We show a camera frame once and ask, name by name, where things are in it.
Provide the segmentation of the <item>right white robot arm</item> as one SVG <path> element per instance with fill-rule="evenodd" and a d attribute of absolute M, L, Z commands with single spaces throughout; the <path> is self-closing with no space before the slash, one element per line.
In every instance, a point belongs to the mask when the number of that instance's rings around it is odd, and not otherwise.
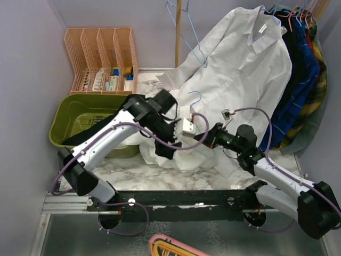
<path fill-rule="evenodd" d="M 194 136 L 203 145 L 218 146 L 237 153 L 240 167 L 262 179 L 253 191 L 245 194 L 245 203 L 256 209 L 260 205 L 277 209 L 298 222 L 311 238 L 319 239 L 340 228 L 340 207 L 331 187 L 321 181 L 314 183 L 276 165 L 256 148 L 257 136 L 250 125 L 240 125 L 235 134 L 217 123 L 207 134 Z"/>

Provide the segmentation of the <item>white shirt being hung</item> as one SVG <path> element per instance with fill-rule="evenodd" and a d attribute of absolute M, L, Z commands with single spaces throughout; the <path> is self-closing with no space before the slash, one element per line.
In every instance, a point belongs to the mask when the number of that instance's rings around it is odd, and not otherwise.
<path fill-rule="evenodd" d="M 180 150 L 174 153 L 169 160 L 155 154 L 154 138 L 134 134 L 128 137 L 122 144 L 126 146 L 138 145 L 140 153 L 147 164 L 155 164 L 165 169 L 174 168 L 181 172 L 197 171 L 199 168 L 212 168 L 216 164 L 215 152 L 199 146 L 195 149 Z"/>

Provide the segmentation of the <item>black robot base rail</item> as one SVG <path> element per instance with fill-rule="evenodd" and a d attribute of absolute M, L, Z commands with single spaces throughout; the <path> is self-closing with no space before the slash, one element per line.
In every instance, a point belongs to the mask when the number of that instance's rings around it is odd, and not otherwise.
<path fill-rule="evenodd" d="M 130 190 L 120 191 L 114 202 L 123 206 L 105 206 L 92 198 L 89 212 L 118 214 L 122 221 L 146 220 L 145 211 L 138 205 L 131 206 L 129 199 L 142 204 L 150 221 L 243 221 L 243 213 L 257 210 L 261 204 L 256 199 L 253 186 L 239 190 Z"/>

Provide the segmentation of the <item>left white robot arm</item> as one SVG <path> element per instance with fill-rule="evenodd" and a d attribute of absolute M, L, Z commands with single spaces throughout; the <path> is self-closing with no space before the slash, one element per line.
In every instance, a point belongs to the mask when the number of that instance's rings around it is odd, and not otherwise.
<path fill-rule="evenodd" d="M 162 89 L 153 98 L 131 94 L 119 110 L 83 143 L 58 151 L 59 177 L 64 177 L 78 196 L 90 195 L 99 199 L 105 210 L 113 210 L 118 203 L 112 185 L 98 178 L 93 170 L 97 164 L 128 137 L 144 130 L 154 135 L 157 145 L 180 149 L 175 142 L 176 121 L 167 123 L 164 114 L 174 105 L 175 98 Z"/>

